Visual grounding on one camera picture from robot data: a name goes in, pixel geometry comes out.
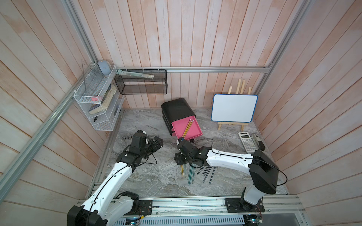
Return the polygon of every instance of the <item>pink eraser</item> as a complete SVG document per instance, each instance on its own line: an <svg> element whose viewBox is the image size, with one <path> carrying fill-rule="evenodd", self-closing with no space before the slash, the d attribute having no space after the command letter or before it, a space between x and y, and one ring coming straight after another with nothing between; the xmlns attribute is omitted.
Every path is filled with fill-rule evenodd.
<svg viewBox="0 0 362 226"><path fill-rule="evenodd" d="M91 100L92 101L102 101L102 97L99 97L99 100L98 100L98 97L91 97Z"/></svg>

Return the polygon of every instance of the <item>metal bracket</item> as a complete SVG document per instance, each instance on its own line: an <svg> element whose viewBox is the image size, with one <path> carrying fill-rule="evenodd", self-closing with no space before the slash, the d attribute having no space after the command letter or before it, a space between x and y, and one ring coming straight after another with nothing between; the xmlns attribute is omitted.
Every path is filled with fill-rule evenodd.
<svg viewBox="0 0 362 226"><path fill-rule="evenodd" d="M264 206L261 203L261 199L259 202L252 206L249 204L241 204L240 198L228 198L225 199L225 205L228 213L245 213L245 212L255 212L259 213L260 211L265 212Z"/></svg>
<svg viewBox="0 0 362 226"><path fill-rule="evenodd" d="M138 210L136 212L128 212L125 216L129 215L151 215L152 214L152 200L140 200Z"/></svg>

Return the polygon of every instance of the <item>marble floor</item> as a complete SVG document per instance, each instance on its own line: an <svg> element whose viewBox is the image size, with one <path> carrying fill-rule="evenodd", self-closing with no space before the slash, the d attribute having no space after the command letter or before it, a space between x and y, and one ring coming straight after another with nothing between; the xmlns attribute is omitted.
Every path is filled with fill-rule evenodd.
<svg viewBox="0 0 362 226"><path fill-rule="evenodd" d="M212 138L213 148L225 152L246 153L237 133L240 125L222 125L218 131L218 124L210 120L210 108L195 108L197 122L203 132L203 136L196 138ZM144 164L124 182L119 192L131 191L140 197L169 197L169 196L228 196L241 195L244 187L252 182L249 175L240 171L217 167L209 184L211 173L203 183L202 174L195 175L193 184L188 186L188 179L181 176L180 166L173 160L178 152L176 137L170 136L162 119L161 109L126 110L121 126L108 162L106 175L109 174L116 159L123 149L131 143L131 140L123 138L132 136L137 130L144 130L150 137L158 136L164 140L164 146L154 153L157 164ZM254 123L244 127L249 133L259 133ZM197 147L211 146L211 140L195 142ZM286 194L285 186L278 186L278 194Z"/></svg>

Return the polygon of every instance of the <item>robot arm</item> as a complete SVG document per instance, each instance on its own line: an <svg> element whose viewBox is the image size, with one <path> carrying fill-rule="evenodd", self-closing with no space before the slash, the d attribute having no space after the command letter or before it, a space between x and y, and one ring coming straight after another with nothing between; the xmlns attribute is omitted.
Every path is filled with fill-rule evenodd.
<svg viewBox="0 0 362 226"><path fill-rule="evenodd" d="M81 207L73 206L70 209L67 216L67 226L112 225L120 216L128 212L136 212L139 197L132 192L122 193L118 202L112 205L111 201L136 167L143 164L142 158L148 159L162 146L162 139L154 137L154 140L149 140L146 132L138 130L132 137L129 151L123 151L118 156L112 171L94 194Z"/></svg>
<svg viewBox="0 0 362 226"><path fill-rule="evenodd" d="M197 166L221 166L244 172L251 176L253 183L248 186L242 201L256 205L265 194L273 195L277 191L279 168L262 151L253 154L222 152L210 147L198 149L189 141L180 138L175 154L178 165L194 163Z"/></svg>

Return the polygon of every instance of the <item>whiteboard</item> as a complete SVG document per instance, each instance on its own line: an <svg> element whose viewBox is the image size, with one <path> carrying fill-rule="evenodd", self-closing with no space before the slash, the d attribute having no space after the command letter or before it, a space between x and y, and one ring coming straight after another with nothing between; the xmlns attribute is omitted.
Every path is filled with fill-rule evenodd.
<svg viewBox="0 0 362 226"><path fill-rule="evenodd" d="M211 120L249 123L257 100L257 95L215 94Z"/></svg>

